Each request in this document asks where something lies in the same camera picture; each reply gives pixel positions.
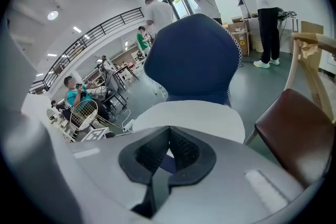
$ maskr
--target recessed light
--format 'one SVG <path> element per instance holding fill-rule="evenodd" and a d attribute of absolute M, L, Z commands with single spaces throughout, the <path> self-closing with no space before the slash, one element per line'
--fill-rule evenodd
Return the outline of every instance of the recessed light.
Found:
<path fill-rule="evenodd" d="M 48 14 L 48 20 L 55 20 L 58 16 L 58 11 L 53 10 Z"/>
<path fill-rule="evenodd" d="M 78 33 L 82 32 L 82 30 L 78 29 L 76 26 L 73 27 L 73 30 L 76 30 Z"/>

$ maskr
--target black metal railing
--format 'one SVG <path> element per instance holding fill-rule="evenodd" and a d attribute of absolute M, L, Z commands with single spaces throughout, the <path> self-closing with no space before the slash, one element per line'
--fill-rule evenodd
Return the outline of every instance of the black metal railing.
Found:
<path fill-rule="evenodd" d="M 83 50 L 92 45 L 103 36 L 117 30 L 118 28 L 143 18 L 141 8 L 135 8 L 119 14 L 91 29 L 67 48 L 63 54 L 55 61 L 50 70 L 42 80 L 35 81 L 29 89 L 29 93 L 42 94 L 48 91 L 56 78 L 62 73 Z"/>

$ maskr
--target man in teal shirt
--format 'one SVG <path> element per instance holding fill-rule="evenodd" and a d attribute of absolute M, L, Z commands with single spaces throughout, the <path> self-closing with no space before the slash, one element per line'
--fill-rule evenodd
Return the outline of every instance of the man in teal shirt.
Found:
<path fill-rule="evenodd" d="M 148 41 L 150 40 L 150 38 L 143 37 L 142 34 L 145 32 L 145 28 L 143 26 L 139 26 L 138 30 L 139 30 L 139 33 L 137 33 L 136 38 L 138 39 L 141 49 L 147 56 L 149 53 L 149 49 L 150 49 L 149 44 L 148 44 Z"/>
<path fill-rule="evenodd" d="M 106 108 L 104 105 L 91 97 L 91 95 L 87 92 L 87 89 L 94 89 L 96 86 L 94 84 L 82 85 L 76 89 L 76 81 L 72 76 L 68 76 L 64 79 L 64 85 L 68 88 L 67 101 L 73 107 L 77 106 L 82 101 L 87 101 L 98 110 L 98 115 L 100 115 L 105 120 L 110 120 L 110 116 L 108 115 Z"/>

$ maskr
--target blue chair backrest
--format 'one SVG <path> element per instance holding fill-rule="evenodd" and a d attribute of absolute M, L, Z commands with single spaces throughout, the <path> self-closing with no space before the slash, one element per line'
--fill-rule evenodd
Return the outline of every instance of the blue chair backrest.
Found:
<path fill-rule="evenodd" d="M 161 29 L 144 64 L 168 92 L 167 101 L 201 100 L 230 105 L 229 84 L 241 61 L 237 40 L 204 14 Z"/>

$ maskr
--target white sneakers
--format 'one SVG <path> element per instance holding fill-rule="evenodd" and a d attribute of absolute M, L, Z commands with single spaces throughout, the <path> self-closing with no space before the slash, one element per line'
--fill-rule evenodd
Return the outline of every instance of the white sneakers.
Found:
<path fill-rule="evenodd" d="M 270 67 L 270 65 L 269 65 L 270 63 L 273 64 L 273 65 L 275 65 L 275 66 L 278 66 L 278 65 L 280 64 L 279 59 L 280 59 L 280 58 L 278 58 L 278 59 L 276 59 L 276 60 L 271 59 L 268 63 L 264 63 L 264 62 L 262 62 L 261 60 L 259 60 L 259 61 L 255 61 L 255 62 L 253 62 L 253 65 L 254 65 L 255 67 L 268 69 L 268 68 Z"/>

